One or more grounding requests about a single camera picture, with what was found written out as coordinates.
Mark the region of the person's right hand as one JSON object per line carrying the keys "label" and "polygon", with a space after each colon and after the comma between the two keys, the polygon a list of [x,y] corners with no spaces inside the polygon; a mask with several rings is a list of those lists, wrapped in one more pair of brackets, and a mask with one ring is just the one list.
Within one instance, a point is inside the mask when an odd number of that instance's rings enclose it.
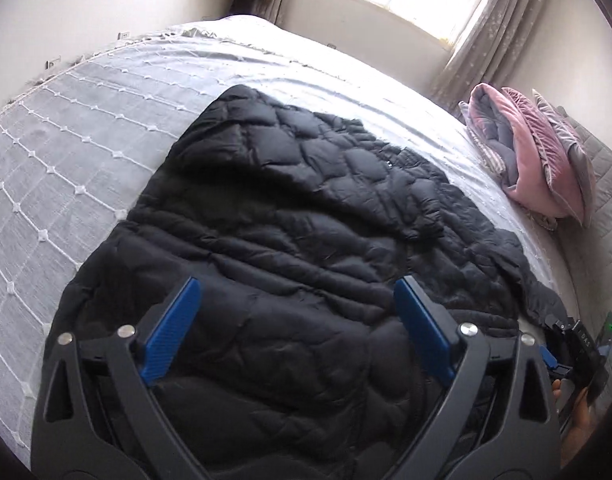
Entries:
{"label": "person's right hand", "polygon": [[584,388],[575,400],[568,430],[560,445],[560,468],[567,466],[588,442],[594,430],[594,422],[588,404],[588,388]]}

